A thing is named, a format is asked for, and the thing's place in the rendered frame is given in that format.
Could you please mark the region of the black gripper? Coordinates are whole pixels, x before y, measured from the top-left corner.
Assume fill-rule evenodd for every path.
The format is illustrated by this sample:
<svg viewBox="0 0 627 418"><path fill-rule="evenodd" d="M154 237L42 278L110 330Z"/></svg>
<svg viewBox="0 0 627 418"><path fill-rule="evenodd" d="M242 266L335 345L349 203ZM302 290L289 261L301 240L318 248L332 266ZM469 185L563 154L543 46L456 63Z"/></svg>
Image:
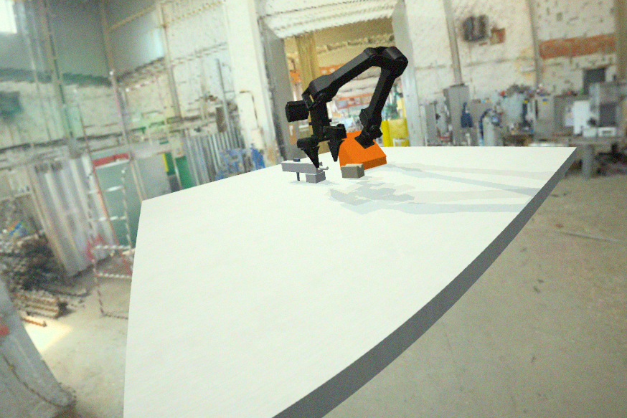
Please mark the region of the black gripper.
<svg viewBox="0 0 627 418"><path fill-rule="evenodd" d="M311 118L311 122L309 122L309 125L312 125L312 129L313 129L313 135L311 135L310 137L305 137L305 138L299 138L297 140L297 147L301 148L301 150L303 150L306 155L311 159L312 163L314 164L314 166L316 168L319 168L319 156L318 156L318 150L320 146L317 146L319 144L319 142L322 141L328 141L328 145L329 145L329 149L331 151L331 155L332 158L334 160L334 162L337 162L338 160L338 156L339 156L339 149L340 149L340 145L345 141L342 139L346 139L347 138L347 134L344 133L344 138L340 138L339 140L335 140L333 138L320 138L319 137L319 128L321 123L323 123L325 126L329 126L329 122L332 122L332 118L329 119L329 117L318 117L318 118Z"/></svg>

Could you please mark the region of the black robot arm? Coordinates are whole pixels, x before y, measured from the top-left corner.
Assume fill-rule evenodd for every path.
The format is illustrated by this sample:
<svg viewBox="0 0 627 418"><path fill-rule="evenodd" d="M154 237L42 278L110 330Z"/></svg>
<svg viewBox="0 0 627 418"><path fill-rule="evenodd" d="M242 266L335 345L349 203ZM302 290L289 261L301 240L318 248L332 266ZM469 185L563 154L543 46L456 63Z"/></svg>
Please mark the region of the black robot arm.
<svg viewBox="0 0 627 418"><path fill-rule="evenodd" d="M344 84L368 70L369 67L378 66L381 67L381 75L373 92L374 95L369 103L369 107L361 109L359 114L359 119L364 128L360 135L354 138L362 148L369 148L375 144L373 139L383 135L380 130L382 109L390 94L393 82L405 71L407 64L407 57L394 46L367 47L363 53L330 75L322 75L312 80L302 93L302 100L287 102L286 117L288 122L308 119L309 112L311 118L329 116L327 103L332 101L338 90ZM313 98L313 102L309 95ZM338 123L337 126L325 126L321 123L319 128L320 138L328 137L339 140L344 138L344 133L346 131L342 123Z"/></svg>

